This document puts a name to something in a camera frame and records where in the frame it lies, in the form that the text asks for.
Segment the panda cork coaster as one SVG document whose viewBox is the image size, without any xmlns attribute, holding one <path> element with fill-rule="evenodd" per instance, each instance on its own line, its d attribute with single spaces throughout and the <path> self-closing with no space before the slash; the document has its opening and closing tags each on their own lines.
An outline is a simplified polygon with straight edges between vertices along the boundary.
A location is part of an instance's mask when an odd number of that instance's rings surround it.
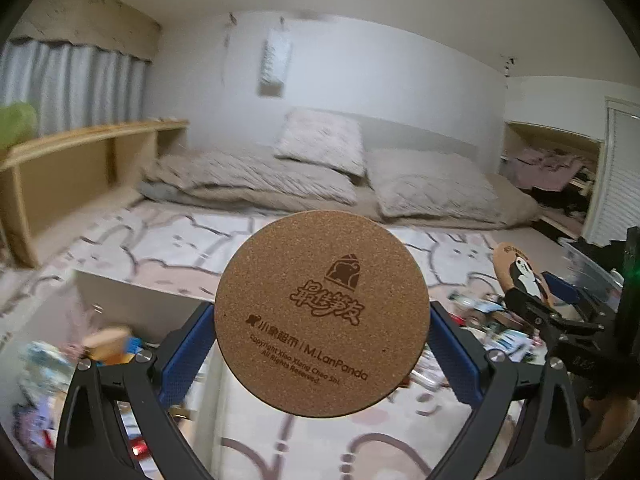
<svg viewBox="0 0 640 480">
<path fill-rule="evenodd" d="M 495 274 L 504 292 L 517 288 L 552 308 L 552 295 L 541 272 L 526 253 L 510 243 L 500 243 L 492 250 Z"/>
</svg>

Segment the plain cork coaster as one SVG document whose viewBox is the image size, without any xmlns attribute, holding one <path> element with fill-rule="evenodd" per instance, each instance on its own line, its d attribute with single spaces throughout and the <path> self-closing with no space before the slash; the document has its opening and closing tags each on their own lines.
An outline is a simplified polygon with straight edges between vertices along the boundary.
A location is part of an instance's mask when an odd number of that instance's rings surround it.
<svg viewBox="0 0 640 480">
<path fill-rule="evenodd" d="M 310 418 L 357 413 L 416 366 L 430 298 L 384 226 L 308 211 L 251 235 L 224 269 L 215 332 L 226 364 L 265 404 Z"/>
</svg>

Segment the light wooden block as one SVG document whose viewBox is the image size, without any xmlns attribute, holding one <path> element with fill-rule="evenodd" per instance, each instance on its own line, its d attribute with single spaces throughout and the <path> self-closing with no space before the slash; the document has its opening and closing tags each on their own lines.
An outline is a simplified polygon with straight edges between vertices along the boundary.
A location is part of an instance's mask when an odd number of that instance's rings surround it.
<svg viewBox="0 0 640 480">
<path fill-rule="evenodd" d="M 126 356 L 130 336 L 128 326 L 110 326 L 85 336 L 81 345 L 88 358 L 108 364 Z"/>
</svg>

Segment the large beige pillow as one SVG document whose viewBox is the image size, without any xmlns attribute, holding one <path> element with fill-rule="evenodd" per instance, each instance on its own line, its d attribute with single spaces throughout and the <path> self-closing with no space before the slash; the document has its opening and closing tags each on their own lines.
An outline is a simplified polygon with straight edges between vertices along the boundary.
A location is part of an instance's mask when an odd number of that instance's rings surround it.
<svg viewBox="0 0 640 480">
<path fill-rule="evenodd" d="M 497 192 L 471 159 L 433 151 L 370 151 L 367 176 L 382 215 L 494 222 Z"/>
</svg>

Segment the wooden shelf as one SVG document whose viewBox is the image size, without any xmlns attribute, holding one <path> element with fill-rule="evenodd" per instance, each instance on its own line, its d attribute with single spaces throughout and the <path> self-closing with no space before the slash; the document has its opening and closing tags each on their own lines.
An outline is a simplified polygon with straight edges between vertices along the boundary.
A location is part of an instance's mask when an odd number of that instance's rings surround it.
<svg viewBox="0 0 640 480">
<path fill-rule="evenodd" d="M 92 225 L 141 198 L 143 169 L 186 147 L 186 119 L 60 132 L 1 152 L 1 229 L 10 254 L 38 268 Z"/>
</svg>

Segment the small fluffy pillow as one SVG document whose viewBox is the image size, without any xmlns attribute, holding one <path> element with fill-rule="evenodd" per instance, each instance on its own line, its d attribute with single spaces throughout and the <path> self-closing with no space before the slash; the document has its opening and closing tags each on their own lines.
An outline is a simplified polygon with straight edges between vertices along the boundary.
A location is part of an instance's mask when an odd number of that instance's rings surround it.
<svg viewBox="0 0 640 480">
<path fill-rule="evenodd" d="M 366 174 L 360 123 L 345 116 L 294 108 L 285 118 L 273 155 L 363 177 Z"/>
</svg>

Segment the beige folded blanket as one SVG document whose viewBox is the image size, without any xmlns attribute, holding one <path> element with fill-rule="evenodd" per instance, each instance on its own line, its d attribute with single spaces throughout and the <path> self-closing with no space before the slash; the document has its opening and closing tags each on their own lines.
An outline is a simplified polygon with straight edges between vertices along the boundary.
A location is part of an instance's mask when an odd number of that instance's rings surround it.
<svg viewBox="0 0 640 480">
<path fill-rule="evenodd" d="M 328 167 L 277 159 L 264 153 L 212 151 L 166 155 L 143 169 L 137 189 L 149 200 L 212 209 L 301 212 L 329 209 L 360 214 L 383 223 L 417 223 L 459 229 L 509 229 L 537 220 L 539 205 L 498 174 L 485 174 L 497 192 L 494 222 L 451 217 L 382 215 L 369 182 L 356 184 Z"/>
</svg>

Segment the green plush toy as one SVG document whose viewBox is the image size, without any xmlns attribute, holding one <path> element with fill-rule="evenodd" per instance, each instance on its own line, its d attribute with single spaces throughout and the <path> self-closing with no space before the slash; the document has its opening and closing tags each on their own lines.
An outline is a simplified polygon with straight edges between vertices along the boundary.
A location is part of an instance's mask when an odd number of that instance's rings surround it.
<svg viewBox="0 0 640 480">
<path fill-rule="evenodd" d="M 32 140 L 38 131 L 36 110 L 28 103 L 14 102 L 0 108 L 0 148 Z"/>
</svg>

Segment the grey curtain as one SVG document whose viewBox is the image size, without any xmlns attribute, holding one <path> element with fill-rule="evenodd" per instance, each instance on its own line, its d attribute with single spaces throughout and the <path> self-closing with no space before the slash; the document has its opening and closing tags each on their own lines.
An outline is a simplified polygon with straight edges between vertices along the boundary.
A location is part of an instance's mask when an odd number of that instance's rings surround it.
<svg viewBox="0 0 640 480">
<path fill-rule="evenodd" d="M 134 122 L 143 115 L 151 64 L 67 42 L 8 41 L 1 50 L 1 104 L 35 110 L 35 136 Z"/>
</svg>

